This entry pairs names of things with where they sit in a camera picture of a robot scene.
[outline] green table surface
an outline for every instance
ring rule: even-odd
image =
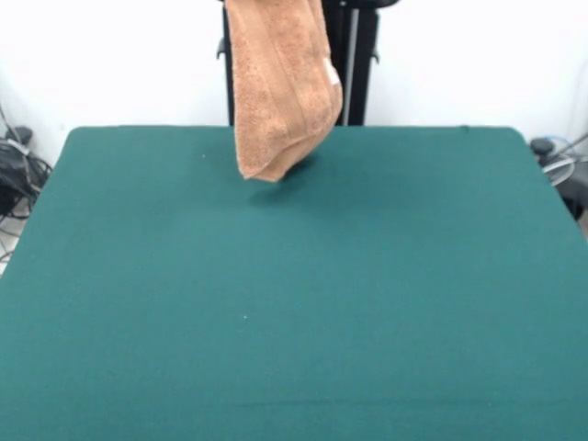
[[[69,137],[0,281],[0,440],[588,440],[588,247],[514,130]]]

